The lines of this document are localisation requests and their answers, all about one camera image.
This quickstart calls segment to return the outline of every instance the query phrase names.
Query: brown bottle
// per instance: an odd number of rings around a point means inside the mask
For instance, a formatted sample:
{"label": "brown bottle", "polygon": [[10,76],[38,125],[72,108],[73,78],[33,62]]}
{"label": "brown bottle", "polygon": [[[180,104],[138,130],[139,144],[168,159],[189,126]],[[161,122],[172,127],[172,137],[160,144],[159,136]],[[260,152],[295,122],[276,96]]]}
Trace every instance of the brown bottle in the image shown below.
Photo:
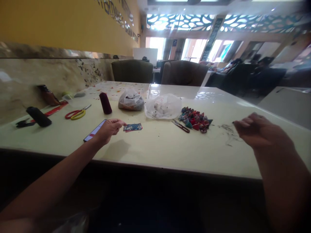
{"label": "brown bottle", "polygon": [[51,106],[57,106],[60,105],[58,99],[55,97],[53,92],[51,92],[46,85],[38,85],[37,86],[41,91],[42,99]]}

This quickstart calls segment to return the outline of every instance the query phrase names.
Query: hand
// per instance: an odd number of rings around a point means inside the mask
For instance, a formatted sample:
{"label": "hand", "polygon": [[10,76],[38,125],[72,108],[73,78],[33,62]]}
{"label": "hand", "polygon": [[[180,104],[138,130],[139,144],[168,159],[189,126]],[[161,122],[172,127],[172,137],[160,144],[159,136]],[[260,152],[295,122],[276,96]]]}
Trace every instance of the hand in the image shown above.
{"label": "hand", "polygon": [[111,136],[116,135],[124,125],[126,123],[120,119],[106,120],[92,139],[103,147],[110,141]]}
{"label": "hand", "polygon": [[295,151],[293,141],[284,130],[257,113],[252,113],[241,121],[235,121],[234,126],[240,138],[254,150],[268,147],[287,152]]}

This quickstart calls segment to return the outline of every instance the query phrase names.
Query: smartphone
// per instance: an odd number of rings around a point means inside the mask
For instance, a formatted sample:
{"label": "smartphone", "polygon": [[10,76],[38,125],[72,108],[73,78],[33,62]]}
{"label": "smartphone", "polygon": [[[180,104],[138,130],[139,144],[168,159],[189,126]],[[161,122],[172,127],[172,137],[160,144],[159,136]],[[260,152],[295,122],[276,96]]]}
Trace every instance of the smartphone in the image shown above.
{"label": "smartphone", "polygon": [[102,123],[100,123],[85,139],[83,139],[84,142],[89,141],[94,135],[97,133],[97,131],[101,128],[101,126],[105,123],[107,119],[105,119]]}

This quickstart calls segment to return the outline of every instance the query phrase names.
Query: black thread spool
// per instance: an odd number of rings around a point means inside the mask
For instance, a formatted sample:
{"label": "black thread spool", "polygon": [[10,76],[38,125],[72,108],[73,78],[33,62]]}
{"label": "black thread spool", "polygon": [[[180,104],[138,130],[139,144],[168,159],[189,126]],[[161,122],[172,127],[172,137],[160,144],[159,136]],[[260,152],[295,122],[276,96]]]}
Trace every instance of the black thread spool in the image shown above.
{"label": "black thread spool", "polygon": [[38,123],[41,127],[47,127],[52,124],[52,121],[47,118],[39,109],[36,107],[28,107],[26,112]]}
{"label": "black thread spool", "polygon": [[106,93],[100,93],[99,94],[101,106],[103,107],[104,114],[110,114],[112,113],[112,109],[109,103],[109,99]]}

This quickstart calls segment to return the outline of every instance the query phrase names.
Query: scissors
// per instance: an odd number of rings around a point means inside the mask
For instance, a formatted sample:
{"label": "scissors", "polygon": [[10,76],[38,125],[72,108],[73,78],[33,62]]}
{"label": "scissors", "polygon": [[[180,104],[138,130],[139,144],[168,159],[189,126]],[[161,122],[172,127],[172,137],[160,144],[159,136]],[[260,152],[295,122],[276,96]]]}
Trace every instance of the scissors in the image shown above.
{"label": "scissors", "polygon": [[172,122],[177,125],[179,128],[181,128],[183,131],[185,131],[186,133],[190,133],[190,130],[187,129],[186,127],[184,127],[183,125],[181,125],[180,123],[178,123],[177,121],[175,120],[172,120]]}
{"label": "scissors", "polygon": [[71,119],[71,120],[80,119],[80,118],[82,118],[85,115],[85,110],[87,110],[90,106],[91,106],[91,104],[86,106],[86,107],[84,107],[84,108],[82,108],[81,110],[75,110],[75,111],[72,111],[70,113],[67,113],[65,118],[66,119]]}

